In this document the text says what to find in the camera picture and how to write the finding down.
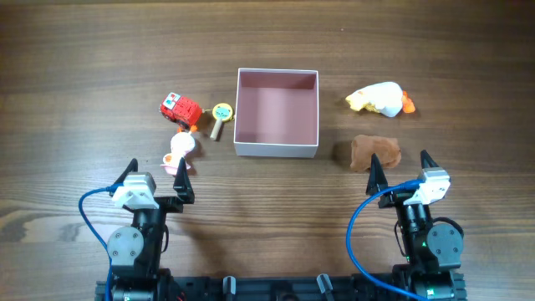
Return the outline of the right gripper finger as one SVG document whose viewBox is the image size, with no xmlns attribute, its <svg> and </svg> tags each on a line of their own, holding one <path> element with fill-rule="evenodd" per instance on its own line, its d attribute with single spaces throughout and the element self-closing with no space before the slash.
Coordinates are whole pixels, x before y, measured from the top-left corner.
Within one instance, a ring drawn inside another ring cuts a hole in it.
<svg viewBox="0 0 535 301">
<path fill-rule="evenodd" d="M 388 181 L 385 177 L 383 167 L 380 163 L 379 157 L 374 153 L 371 156 L 371 164 L 369 169 L 369 180 L 367 183 L 365 193 L 368 196 L 373 196 L 374 194 L 383 191 L 388 187 Z"/>
<path fill-rule="evenodd" d="M 427 152 L 427 150 L 422 150 L 420 152 L 420 164 L 422 169 L 426 168 L 435 168 L 439 165 L 432 159 L 431 155 Z"/>
</svg>

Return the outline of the white yellow plush duck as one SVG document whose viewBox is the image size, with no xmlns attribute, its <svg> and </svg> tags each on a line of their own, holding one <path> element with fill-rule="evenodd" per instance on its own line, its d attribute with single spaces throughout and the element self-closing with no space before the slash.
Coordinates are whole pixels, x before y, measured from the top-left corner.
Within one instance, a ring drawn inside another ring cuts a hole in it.
<svg viewBox="0 0 535 301">
<path fill-rule="evenodd" d="M 388 81 L 357 89 L 345 98 L 353 111 L 367 110 L 386 117 L 415 113 L 413 100 L 396 82 Z"/>
</svg>

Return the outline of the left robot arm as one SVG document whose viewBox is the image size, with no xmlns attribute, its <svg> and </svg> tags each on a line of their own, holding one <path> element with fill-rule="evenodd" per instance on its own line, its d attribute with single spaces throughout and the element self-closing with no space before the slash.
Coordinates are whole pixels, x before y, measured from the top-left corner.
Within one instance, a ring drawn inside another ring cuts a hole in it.
<svg viewBox="0 0 535 301">
<path fill-rule="evenodd" d="M 149 172 L 139 172 L 133 159 L 110 189 L 112 201 L 133 214 L 132 223 L 114 231 L 106 251 L 110 257 L 111 278 L 105 297 L 109 300 L 185 300 L 186 293 L 160 266 L 167 249 L 169 227 L 166 216 L 182 213 L 185 204 L 195 201 L 181 158 L 175 174 L 174 196 L 156 196 L 156 184 Z"/>
</svg>

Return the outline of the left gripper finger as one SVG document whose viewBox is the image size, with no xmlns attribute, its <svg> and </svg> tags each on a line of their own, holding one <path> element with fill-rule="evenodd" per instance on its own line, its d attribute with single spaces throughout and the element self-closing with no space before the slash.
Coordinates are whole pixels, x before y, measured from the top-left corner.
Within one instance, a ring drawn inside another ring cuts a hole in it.
<svg viewBox="0 0 535 301">
<path fill-rule="evenodd" d="M 186 160 L 183 157 L 179 161 L 173 189 L 180 202 L 184 204 L 193 204 L 195 202 L 195 193 L 187 173 Z"/>
<path fill-rule="evenodd" d="M 122 184 L 125 180 L 125 178 L 131 173 L 131 172 L 137 172 L 138 171 L 138 161 L 133 158 L 129 165 L 125 168 L 125 170 L 121 173 L 121 175 L 116 179 L 114 182 L 115 185 Z"/>
</svg>

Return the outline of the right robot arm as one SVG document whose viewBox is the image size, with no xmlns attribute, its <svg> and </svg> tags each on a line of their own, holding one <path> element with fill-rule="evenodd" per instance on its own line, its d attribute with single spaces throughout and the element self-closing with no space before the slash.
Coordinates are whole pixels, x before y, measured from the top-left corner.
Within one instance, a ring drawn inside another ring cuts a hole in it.
<svg viewBox="0 0 535 301">
<path fill-rule="evenodd" d="M 396 210 L 395 236 L 408 261 L 393 267 L 392 282 L 428 300 L 466 300 L 464 276 L 456 271 L 461 266 L 463 229 L 450 218 L 432 217 L 430 210 L 432 203 L 445 197 L 451 178 L 426 150 L 420 153 L 420 163 L 417 184 L 387 191 L 390 186 L 380 159 L 371 156 L 366 194 L 380 192 L 379 208 Z"/>
</svg>

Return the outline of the brown plush toy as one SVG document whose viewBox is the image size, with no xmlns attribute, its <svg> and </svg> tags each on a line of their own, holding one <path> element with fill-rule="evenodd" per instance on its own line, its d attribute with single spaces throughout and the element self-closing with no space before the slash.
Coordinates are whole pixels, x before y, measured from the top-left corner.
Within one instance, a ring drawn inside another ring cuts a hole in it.
<svg viewBox="0 0 535 301">
<path fill-rule="evenodd" d="M 401 149 L 396 138 L 377 135 L 357 135 L 351 142 L 350 169 L 367 171 L 371 167 L 371 156 L 376 154 L 384 168 L 396 167 L 401 161 Z"/>
</svg>

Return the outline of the white pink-lined cardboard box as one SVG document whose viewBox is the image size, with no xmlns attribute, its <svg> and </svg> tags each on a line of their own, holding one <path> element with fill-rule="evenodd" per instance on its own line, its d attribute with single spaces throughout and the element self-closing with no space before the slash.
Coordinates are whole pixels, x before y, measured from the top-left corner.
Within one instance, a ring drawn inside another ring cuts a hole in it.
<svg viewBox="0 0 535 301">
<path fill-rule="evenodd" d="M 318 71 L 240 68 L 235 108 L 233 142 L 238 156 L 315 157 Z"/>
</svg>

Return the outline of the red toy fire truck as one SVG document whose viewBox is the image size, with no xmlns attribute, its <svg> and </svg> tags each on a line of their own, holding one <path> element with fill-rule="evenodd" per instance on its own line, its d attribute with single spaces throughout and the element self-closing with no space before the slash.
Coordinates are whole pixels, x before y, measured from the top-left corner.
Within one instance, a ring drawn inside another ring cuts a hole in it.
<svg viewBox="0 0 535 301">
<path fill-rule="evenodd" d="M 159 107 L 160 113 L 169 121 L 189 130 L 201 117 L 203 109 L 190 98 L 170 92 Z"/>
</svg>

